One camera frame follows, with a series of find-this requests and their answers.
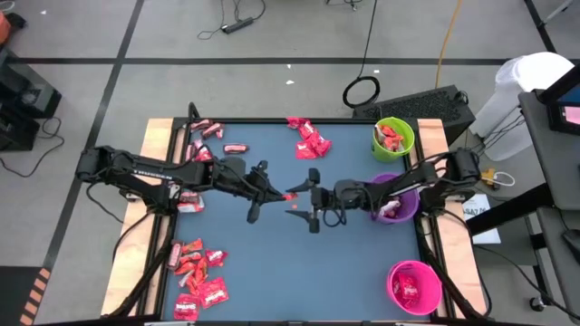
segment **floor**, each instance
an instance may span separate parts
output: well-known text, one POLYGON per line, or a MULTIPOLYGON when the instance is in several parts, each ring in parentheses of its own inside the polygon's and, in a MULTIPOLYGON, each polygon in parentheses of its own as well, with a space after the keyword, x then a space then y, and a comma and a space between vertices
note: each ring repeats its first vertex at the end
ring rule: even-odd
MULTIPOLYGON (((534 4, 546 17, 560 1, 534 4)), ((196 34, 219 26, 219 1, 16 1, 14 10, 28 26, 14 35, 9 48, 63 94, 56 115, 63 119, 66 139, 30 178, 0 170, 0 264, 53 271, 35 323, 93 319, 101 312, 121 226, 73 180, 85 147, 139 152, 147 120, 185 116, 190 101, 207 117, 351 115, 341 94, 360 70, 372 1, 358 4, 356 12, 323 0, 266 3, 264 16, 247 29, 200 41, 196 34)), ((364 73, 381 81, 380 99, 433 88, 434 63, 455 4, 379 1, 369 57, 381 64, 368 64, 364 73)), ((226 0, 225 8, 231 23, 234 6, 226 0)), ((260 10, 260 1, 246 0, 240 16, 256 16, 260 10)), ((578 13, 580 5, 574 4, 546 28, 556 50, 573 60, 580 58, 578 13)), ((443 66, 440 84, 466 91, 477 113, 494 91, 499 65, 545 51, 544 41, 524 0, 466 0, 446 54, 458 60, 443 66)), ((351 101, 364 100, 372 91, 367 86, 353 89, 351 101)), ((464 146, 464 141, 461 136, 453 146, 464 146)), ((477 144, 471 135, 467 142, 477 144)), ((52 140, 38 140, 32 152, 2 158, 28 171, 52 145, 52 140)), ((481 164, 493 164, 517 180, 497 197, 513 197, 543 182, 532 148, 502 162, 483 157, 481 164)), ((100 186, 93 194, 124 216, 126 203, 115 189, 100 186)), ((514 268, 480 268, 493 298, 493 317, 569 324, 554 308, 542 313, 528 308, 534 292, 514 268)), ((553 273, 551 278, 556 284, 553 273)))

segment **blue table surface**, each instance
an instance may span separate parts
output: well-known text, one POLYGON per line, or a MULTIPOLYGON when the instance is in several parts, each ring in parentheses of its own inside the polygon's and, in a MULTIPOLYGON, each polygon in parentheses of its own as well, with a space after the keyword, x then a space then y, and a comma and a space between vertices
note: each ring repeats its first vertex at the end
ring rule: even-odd
MULTIPOLYGON (((386 164, 371 154, 372 125, 316 125, 333 142, 325 158, 295 158, 298 132, 284 124, 228 124, 223 139, 208 139, 214 155, 226 143, 245 143, 240 155, 246 171, 268 161, 271 184, 281 192, 302 183, 309 168, 321 172, 321 186, 333 188, 340 179, 371 180, 402 173, 402 158, 386 164)), ((209 280, 223 276, 229 300, 202 310, 201 321, 416 321, 388 298, 385 282, 390 268, 402 260, 420 260, 412 222, 382 225, 360 210, 347 212, 347 225, 335 228, 321 221, 320 234, 284 211, 292 204, 310 208, 309 194, 294 202, 262 206, 258 221, 246 222, 249 202, 217 191, 202 194, 206 210, 182 214, 175 238, 201 237, 209 249, 229 253, 223 267, 210 268, 209 280)), ((335 216, 329 214, 330 223, 335 216)), ((180 276, 168 273, 163 319, 173 320, 180 276)))

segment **yellow cable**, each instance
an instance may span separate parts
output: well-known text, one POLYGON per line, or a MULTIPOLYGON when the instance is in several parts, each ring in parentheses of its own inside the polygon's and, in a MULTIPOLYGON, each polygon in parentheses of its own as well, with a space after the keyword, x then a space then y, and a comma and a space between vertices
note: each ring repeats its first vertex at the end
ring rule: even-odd
POLYGON ((459 13, 459 9, 461 8, 461 4, 463 0, 457 0, 457 6, 455 7, 455 11, 453 12, 453 16, 451 17, 451 23, 449 24, 449 29, 447 30, 447 35, 445 35, 445 40, 443 41, 443 46, 441 47, 441 54, 439 55, 439 62, 437 63, 437 77, 435 78, 435 88, 439 87, 439 78, 441 73, 441 63, 443 62, 443 56, 445 56, 445 49, 447 48, 447 41, 450 39, 451 30, 453 29, 453 25, 455 24, 455 19, 459 13))

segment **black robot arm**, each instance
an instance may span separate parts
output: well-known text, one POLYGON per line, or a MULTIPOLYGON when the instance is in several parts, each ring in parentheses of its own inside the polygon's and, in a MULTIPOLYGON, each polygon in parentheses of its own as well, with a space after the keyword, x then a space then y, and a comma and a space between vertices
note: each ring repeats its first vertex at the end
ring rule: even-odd
POLYGON ((151 213, 163 215, 176 213, 179 199, 175 191, 188 189, 203 192, 216 189, 252 201, 247 220, 254 223, 262 204, 285 200, 270 185, 266 169, 267 162, 260 161, 250 169, 249 174, 245 174, 246 162, 234 157, 173 164, 103 146, 86 149, 81 154, 76 177, 91 184, 116 186, 142 198, 151 213), (136 176, 167 180, 175 188, 171 191, 164 185, 151 185, 136 176))
POLYGON ((462 188, 473 187, 480 179, 478 157, 469 149, 458 149, 453 152, 441 153, 425 158, 400 176, 378 184, 351 179, 339 180, 334 189, 317 187, 320 183, 320 173, 317 169, 309 170, 308 179, 300 186, 288 189, 288 192, 311 192, 312 211, 286 211, 300 216, 310 225, 310 232, 319 232, 317 214, 326 211, 340 211, 341 216, 348 209, 361 209, 378 212, 392 197, 413 189, 420 189, 420 210, 430 212, 435 208, 443 208, 445 199, 450 196, 460 196, 469 199, 462 188), (436 164, 446 159, 445 173, 438 175, 436 164))

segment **green bowl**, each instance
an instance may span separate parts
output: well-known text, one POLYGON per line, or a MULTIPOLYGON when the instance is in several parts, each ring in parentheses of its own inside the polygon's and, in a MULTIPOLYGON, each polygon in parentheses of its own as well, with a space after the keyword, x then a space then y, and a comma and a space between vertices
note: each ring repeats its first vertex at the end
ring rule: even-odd
POLYGON ((396 133, 402 135, 404 137, 404 139, 402 140, 404 150, 393 152, 381 146, 376 136, 374 135, 373 128, 371 151, 374 158, 380 160, 381 162, 393 162, 395 159, 409 154, 409 152, 413 148, 413 145, 415 144, 415 133, 413 132, 413 129, 407 122, 394 117, 389 117, 379 120, 377 124, 379 126, 389 126, 393 130, 395 130, 396 133))

